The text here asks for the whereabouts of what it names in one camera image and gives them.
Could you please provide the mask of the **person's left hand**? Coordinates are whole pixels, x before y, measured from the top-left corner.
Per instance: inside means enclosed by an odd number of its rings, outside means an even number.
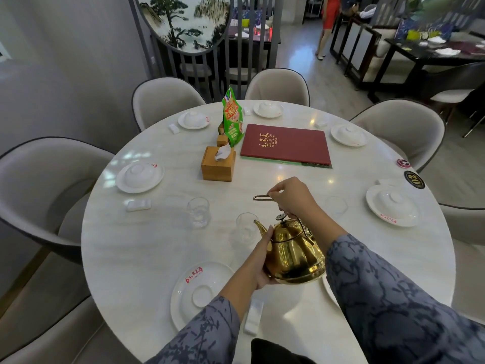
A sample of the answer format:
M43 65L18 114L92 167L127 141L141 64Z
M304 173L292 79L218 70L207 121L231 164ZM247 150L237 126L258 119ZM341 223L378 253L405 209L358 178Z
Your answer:
M243 264L244 274L249 280L251 291L262 289L266 285L278 285L275 278L271 278L268 272L265 272L266 258L261 254L261 239L256 244L248 258Z

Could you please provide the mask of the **person's right hand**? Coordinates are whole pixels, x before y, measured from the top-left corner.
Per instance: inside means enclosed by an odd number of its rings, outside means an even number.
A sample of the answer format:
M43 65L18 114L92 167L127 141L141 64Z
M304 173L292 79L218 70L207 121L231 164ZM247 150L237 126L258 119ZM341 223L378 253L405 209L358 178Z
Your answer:
M300 219L306 224L322 213L322 209L310 193L307 185L297 177L290 177L271 188L267 195L274 202L299 202Z

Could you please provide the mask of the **gold metal teapot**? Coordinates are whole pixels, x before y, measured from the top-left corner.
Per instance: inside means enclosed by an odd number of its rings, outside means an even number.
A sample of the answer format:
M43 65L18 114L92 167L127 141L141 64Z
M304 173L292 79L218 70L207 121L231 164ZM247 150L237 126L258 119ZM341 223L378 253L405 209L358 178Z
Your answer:
M325 257L313 233L299 218L276 216L263 270L278 283L299 285L321 278Z

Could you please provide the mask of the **person's right forearm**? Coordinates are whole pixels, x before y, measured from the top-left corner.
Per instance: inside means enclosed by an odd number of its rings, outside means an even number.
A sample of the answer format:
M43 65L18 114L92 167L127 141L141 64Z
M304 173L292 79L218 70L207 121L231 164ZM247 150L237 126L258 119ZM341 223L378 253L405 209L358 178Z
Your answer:
M485 328L435 300L325 212L304 223L369 364L485 364Z

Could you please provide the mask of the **clear drinking glass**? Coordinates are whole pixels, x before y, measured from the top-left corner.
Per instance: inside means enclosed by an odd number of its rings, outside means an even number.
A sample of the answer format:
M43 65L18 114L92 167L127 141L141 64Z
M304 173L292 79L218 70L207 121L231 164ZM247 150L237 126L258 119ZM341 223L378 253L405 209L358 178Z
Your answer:
M211 220L209 201L204 197L195 197L187 204L189 220L193 228L205 228Z
M325 200L324 209L334 220L338 220L348 210L347 198L331 195Z
M252 245L260 239L258 226L254 221L259 221L258 217L252 213L242 213L236 219L236 238L242 244Z

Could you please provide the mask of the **red menu folder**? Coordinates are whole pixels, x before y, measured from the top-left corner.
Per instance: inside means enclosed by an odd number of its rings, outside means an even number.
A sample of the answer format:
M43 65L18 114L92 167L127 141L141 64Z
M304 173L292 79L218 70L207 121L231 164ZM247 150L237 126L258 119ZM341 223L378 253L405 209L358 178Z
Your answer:
M248 124L240 155L332 168L325 133L322 130Z

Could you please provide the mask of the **wooden tissue box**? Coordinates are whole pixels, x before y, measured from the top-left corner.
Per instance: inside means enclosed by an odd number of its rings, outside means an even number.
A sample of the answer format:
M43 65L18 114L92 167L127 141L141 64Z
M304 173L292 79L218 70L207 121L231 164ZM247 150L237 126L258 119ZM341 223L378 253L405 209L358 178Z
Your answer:
M222 161L215 161L218 146L207 146L201 162L203 180L232 182L237 154L232 148L230 156Z

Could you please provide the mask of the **white plate with red print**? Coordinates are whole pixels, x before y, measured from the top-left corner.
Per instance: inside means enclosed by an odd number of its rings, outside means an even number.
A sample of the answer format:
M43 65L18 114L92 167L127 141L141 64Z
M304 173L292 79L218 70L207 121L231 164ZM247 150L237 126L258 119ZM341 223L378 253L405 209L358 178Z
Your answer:
M170 300L173 325L180 331L222 290L234 271L219 262L201 262L177 280Z

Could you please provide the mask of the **green snack bag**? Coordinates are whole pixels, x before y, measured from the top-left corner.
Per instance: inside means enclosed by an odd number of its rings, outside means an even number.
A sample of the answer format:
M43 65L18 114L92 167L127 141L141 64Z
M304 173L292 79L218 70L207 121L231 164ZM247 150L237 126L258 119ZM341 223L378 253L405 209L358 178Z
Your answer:
M222 99L223 104L223 131L227 136L228 143L234 147L244 137L243 130L243 110L236 100L233 89L229 86Z

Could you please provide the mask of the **round black table sticker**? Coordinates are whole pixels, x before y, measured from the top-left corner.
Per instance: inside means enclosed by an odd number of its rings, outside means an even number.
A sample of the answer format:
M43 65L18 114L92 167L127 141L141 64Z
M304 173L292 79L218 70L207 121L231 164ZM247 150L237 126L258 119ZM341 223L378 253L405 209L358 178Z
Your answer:
M426 184L424 180L415 172L406 170L403 172L404 179L416 189L425 189Z

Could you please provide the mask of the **grey slatted partition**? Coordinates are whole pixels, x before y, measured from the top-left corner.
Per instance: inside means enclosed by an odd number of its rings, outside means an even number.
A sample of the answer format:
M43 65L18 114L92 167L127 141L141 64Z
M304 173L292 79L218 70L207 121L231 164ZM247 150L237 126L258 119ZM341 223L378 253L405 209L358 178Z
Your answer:
M128 0L149 77L174 77L209 103L231 86L244 98L274 68L284 0Z

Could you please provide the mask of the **dark dining table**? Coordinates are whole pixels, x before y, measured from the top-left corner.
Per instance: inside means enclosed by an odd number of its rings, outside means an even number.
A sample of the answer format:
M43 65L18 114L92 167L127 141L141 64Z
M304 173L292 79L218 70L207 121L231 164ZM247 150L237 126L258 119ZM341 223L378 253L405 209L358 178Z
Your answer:
M456 67L485 61L485 47L480 48L477 43L470 41L446 42L438 48L432 48L430 46L422 47L417 41L403 39L386 38L385 42L390 45L389 51L385 55L384 61L368 90L368 98L372 103L380 101L376 92L383 90L384 86L381 84L381 80L389 67L392 57L396 53L403 55L414 63L404 84L397 91L398 97L403 97L411 92L411 89L418 83L420 72L425 66ZM444 48L459 49L460 52L454 56L442 56L436 52L436 49Z
M281 44L280 30L273 29L269 20L266 20L265 29L254 26L253 29L243 27L241 31L232 20L228 28L228 36L223 40L221 54L223 61L236 74L240 67L243 72L251 68L256 71L275 68L279 45Z

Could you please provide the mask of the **dark framed booth sofa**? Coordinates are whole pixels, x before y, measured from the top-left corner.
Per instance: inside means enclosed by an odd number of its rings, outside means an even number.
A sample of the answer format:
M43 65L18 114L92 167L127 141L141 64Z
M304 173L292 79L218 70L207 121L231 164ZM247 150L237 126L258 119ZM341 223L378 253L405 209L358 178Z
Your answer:
M343 66L344 76L351 79L359 89L368 89L374 78L365 78L367 70L374 59L382 32L397 30L399 20L394 25L370 25L362 21L357 14L346 16L339 13L331 30L329 52L336 64Z

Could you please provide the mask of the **dark chair with pale seat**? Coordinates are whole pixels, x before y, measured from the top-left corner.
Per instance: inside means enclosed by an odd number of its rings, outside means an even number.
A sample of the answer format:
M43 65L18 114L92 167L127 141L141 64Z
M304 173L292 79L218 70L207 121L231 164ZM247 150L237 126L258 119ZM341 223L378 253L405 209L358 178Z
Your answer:
M429 73L429 100L449 107L444 118L444 123L447 125L457 105L483 84L485 84L485 61Z

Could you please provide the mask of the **round landscape painting panel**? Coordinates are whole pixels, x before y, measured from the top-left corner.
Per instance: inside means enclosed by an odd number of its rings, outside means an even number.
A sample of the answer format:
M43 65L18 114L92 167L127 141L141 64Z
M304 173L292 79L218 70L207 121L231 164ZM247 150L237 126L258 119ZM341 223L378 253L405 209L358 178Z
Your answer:
M211 51L227 35L234 0L136 0L150 31L176 52Z

